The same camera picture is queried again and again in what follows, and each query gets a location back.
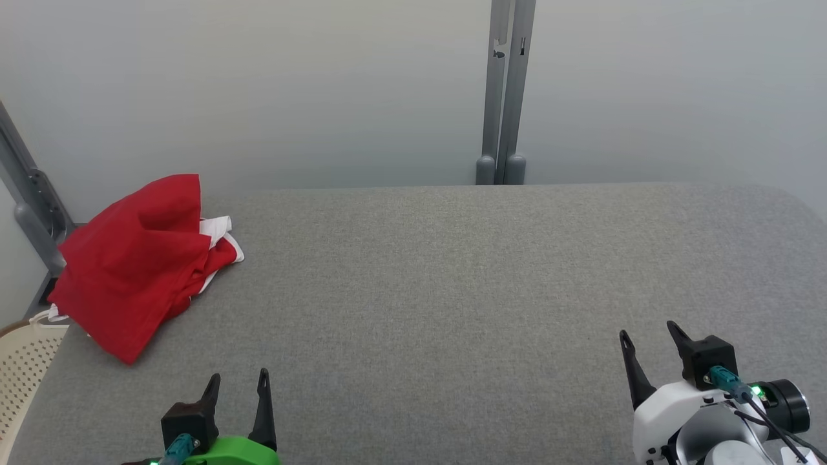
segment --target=white cloth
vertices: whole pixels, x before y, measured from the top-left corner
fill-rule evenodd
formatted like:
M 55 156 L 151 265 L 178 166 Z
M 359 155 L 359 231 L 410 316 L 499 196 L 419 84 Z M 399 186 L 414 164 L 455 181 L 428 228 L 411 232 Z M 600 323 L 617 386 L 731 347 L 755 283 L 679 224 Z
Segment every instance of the white cloth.
M 233 263 L 238 263 L 239 261 L 244 260 L 244 252 L 241 251 L 241 247 L 238 246 L 238 242 L 236 242 L 236 240 L 230 235 L 231 230 L 232 220 L 228 216 L 208 219 L 201 218 L 201 223 L 198 224 L 198 231 L 204 236 L 210 236 L 209 248 L 215 247 L 218 240 L 222 237 L 227 239 L 227 242 L 230 242 L 230 245 L 236 249 L 236 260 L 234 260 Z M 210 276 L 207 276 L 207 279 L 204 281 L 204 285 L 201 286 L 201 290 L 198 292 L 199 294 L 207 289 L 207 286 L 210 281 L 213 280 L 216 273 L 218 273 L 218 271 L 215 271 L 210 274 Z

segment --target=white wall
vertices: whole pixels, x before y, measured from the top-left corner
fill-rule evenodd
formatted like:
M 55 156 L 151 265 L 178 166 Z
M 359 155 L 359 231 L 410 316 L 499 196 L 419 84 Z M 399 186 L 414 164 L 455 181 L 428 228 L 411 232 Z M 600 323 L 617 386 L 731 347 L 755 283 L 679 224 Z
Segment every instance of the white wall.
M 76 221 L 206 194 L 471 184 L 490 3 L 3 0 L 0 99 Z
M 19 321 L 43 284 L 46 267 L 14 219 L 14 200 L 0 182 L 0 328 Z
M 827 218 L 827 2 L 541 0 L 528 183 L 782 187 Z

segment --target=gray metal post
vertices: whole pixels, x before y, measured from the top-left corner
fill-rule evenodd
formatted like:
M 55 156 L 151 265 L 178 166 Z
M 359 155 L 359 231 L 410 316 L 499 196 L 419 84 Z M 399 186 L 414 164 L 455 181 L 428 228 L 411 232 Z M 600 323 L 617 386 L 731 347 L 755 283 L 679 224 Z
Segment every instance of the gray metal post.
M 525 157 L 513 154 L 505 161 L 503 184 L 522 185 L 525 181 Z
M 57 250 L 75 228 L 46 174 L 37 167 L 20 133 L 0 102 L 0 180 L 8 187 L 17 207 L 14 216 L 32 246 L 57 276 L 65 262 Z
M 534 24 L 536 0 L 514 0 L 514 24 L 511 34 L 509 69 L 506 77 L 505 99 L 503 101 L 500 147 L 497 152 L 495 184 L 505 183 L 508 159 L 517 150 L 519 118 L 523 110 L 525 75 L 528 71 L 528 53 L 531 50 L 531 32 Z M 522 169 L 525 170 L 525 159 Z
M 500 145 L 503 88 L 508 56 L 505 44 L 509 39 L 511 2 L 491 0 L 491 23 L 488 34 L 488 68 L 485 77 L 485 112 L 482 125 L 482 156 L 476 162 L 476 183 L 494 183 L 494 168 Z

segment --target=beige plastic chair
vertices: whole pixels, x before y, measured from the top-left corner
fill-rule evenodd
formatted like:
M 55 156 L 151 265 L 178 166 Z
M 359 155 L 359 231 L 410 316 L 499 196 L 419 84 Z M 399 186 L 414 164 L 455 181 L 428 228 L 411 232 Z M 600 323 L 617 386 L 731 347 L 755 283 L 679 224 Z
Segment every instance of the beige plastic chair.
M 68 324 L 43 324 L 48 310 L 0 330 L 0 465 L 6 465 L 31 399 Z

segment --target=metal bracket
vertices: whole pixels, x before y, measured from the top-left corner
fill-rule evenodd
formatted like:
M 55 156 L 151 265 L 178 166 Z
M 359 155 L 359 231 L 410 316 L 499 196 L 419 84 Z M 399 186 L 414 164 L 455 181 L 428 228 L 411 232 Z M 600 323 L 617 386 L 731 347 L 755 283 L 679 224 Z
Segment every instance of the metal bracket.
M 49 273 L 58 276 L 65 261 L 57 245 L 75 229 L 74 222 L 46 174 L 31 153 L 0 102 L 0 179 L 17 206 L 14 217 Z

